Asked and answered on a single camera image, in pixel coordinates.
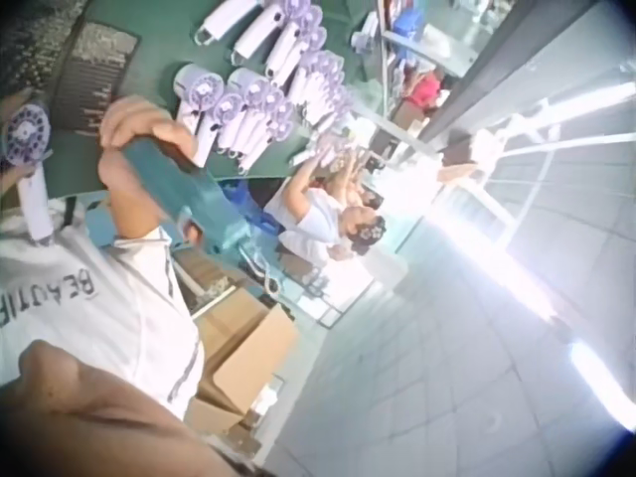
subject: hair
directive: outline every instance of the hair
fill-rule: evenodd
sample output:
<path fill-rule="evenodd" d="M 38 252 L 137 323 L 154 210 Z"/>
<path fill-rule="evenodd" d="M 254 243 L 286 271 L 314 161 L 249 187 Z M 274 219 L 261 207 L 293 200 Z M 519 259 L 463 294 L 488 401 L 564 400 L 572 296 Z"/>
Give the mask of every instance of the hair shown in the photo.
<path fill-rule="evenodd" d="M 382 196 L 376 194 L 372 190 L 367 189 L 365 192 L 370 192 L 371 194 L 373 194 L 373 197 L 371 199 L 366 200 L 366 201 L 363 200 L 363 205 L 365 207 L 369 207 L 369 208 L 373 209 L 374 211 L 379 209 L 380 206 L 385 201 L 385 199 Z"/>
<path fill-rule="evenodd" d="M 455 87 L 458 81 L 459 79 L 454 77 L 453 75 L 446 75 L 441 81 L 440 89 L 446 89 L 448 91 L 451 91 Z"/>
<path fill-rule="evenodd" d="M 349 234 L 352 242 L 351 250 L 358 255 L 364 255 L 372 245 L 375 245 L 385 235 L 387 231 L 387 221 L 382 216 L 377 216 L 372 224 L 358 226 L 358 232 Z"/>

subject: person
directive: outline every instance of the person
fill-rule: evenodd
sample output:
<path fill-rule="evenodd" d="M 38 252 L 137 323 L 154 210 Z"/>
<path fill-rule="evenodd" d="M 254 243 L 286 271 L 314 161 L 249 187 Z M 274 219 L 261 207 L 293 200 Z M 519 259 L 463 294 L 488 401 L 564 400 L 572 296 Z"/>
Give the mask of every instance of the person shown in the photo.
<path fill-rule="evenodd" d="M 1 109 L 6 121 L 31 91 Z M 139 96 L 116 101 L 99 129 L 98 164 L 118 238 L 98 249 L 84 214 L 49 202 L 54 244 L 32 244 L 19 210 L 0 221 L 0 385 L 19 378 L 20 356 L 36 340 L 125 380 L 183 418 L 204 352 L 181 295 L 161 228 L 165 216 L 127 166 L 120 148 L 137 135 L 171 143 L 187 157 L 196 140 L 168 111 Z M 2 175 L 2 192 L 28 169 Z"/>
<path fill-rule="evenodd" d="M 444 69 L 437 67 L 432 72 L 412 75 L 404 86 L 404 102 L 420 112 L 420 120 L 429 108 L 435 107 L 444 78 Z"/>
<path fill-rule="evenodd" d="M 211 447 L 131 383 L 39 340 L 0 387 L 0 468 L 6 477 L 274 477 Z"/>
<path fill-rule="evenodd" d="M 305 161 L 290 179 L 250 179 L 249 192 L 264 211 L 284 228 L 278 236 L 289 251 L 314 266 L 351 258 L 382 238 L 386 222 L 368 207 L 346 206 L 346 191 L 355 162 L 350 159 L 331 186 L 311 188 L 311 177 L 322 156 Z"/>

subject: white shirt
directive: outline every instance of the white shirt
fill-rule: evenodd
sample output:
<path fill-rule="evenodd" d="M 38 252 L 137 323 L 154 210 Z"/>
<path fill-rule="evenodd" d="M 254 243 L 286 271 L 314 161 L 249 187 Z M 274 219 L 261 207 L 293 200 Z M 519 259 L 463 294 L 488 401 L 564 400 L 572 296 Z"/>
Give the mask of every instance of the white shirt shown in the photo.
<path fill-rule="evenodd" d="M 287 179 L 274 197 L 267 203 L 264 210 L 272 215 L 288 231 L 299 232 L 310 239 L 316 239 L 327 244 L 338 243 L 340 240 L 339 218 L 343 207 L 323 189 L 308 189 L 305 197 L 311 204 L 307 215 L 296 224 L 296 220 L 289 213 L 283 203 L 282 194 L 287 186 Z"/>
<path fill-rule="evenodd" d="M 64 204 L 50 202 L 56 231 Z M 96 248 L 77 211 L 50 247 L 31 244 L 21 216 L 0 224 L 0 386 L 20 354 L 45 340 L 128 381 L 183 418 L 204 353 L 157 229 Z"/>
<path fill-rule="evenodd" d="M 312 265 L 323 268 L 329 262 L 329 245 L 296 231 L 285 231 L 278 240 L 289 251 L 307 260 Z"/>

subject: table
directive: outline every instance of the table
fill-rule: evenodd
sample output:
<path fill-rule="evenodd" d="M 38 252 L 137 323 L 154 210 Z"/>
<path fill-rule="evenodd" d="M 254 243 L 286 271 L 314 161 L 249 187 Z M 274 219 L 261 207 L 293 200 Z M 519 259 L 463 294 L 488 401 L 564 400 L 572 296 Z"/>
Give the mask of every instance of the table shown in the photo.
<path fill-rule="evenodd" d="M 140 37 L 137 51 L 120 87 L 121 94 L 141 94 L 175 111 L 177 97 L 172 79 L 182 65 L 194 62 L 225 79 L 235 69 L 229 61 L 230 50 L 246 26 L 260 13 L 248 15 L 232 28 L 221 42 L 198 47 L 192 36 L 221 0 L 93 0 L 86 19 L 110 25 Z M 346 58 L 348 80 L 359 74 L 356 57 L 348 46 L 350 34 L 358 28 L 359 18 L 326 12 L 323 24 L 329 30 L 326 48 Z M 268 39 L 246 66 L 264 71 L 263 61 L 276 37 Z M 283 177 L 289 174 L 287 161 L 302 150 L 307 131 L 297 129 L 284 143 L 270 146 L 249 171 L 249 177 Z M 54 131 L 54 153 L 45 163 L 50 198 L 67 197 L 103 189 L 97 177 L 100 148 L 93 137 L 68 131 Z M 237 175 L 236 165 L 225 157 L 213 155 L 207 165 L 219 179 Z M 17 203 L 15 195 L 6 197 L 5 206 Z"/>

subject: cardboard box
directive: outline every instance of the cardboard box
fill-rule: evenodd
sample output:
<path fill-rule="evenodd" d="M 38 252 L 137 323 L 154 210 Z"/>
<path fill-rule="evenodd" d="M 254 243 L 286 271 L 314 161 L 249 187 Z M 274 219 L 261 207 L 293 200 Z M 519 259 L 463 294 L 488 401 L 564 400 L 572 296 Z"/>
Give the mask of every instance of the cardboard box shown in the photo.
<path fill-rule="evenodd" d="M 280 305 L 267 309 L 242 288 L 199 318 L 197 326 L 206 362 L 186 422 L 218 433 L 247 414 L 298 332 Z"/>

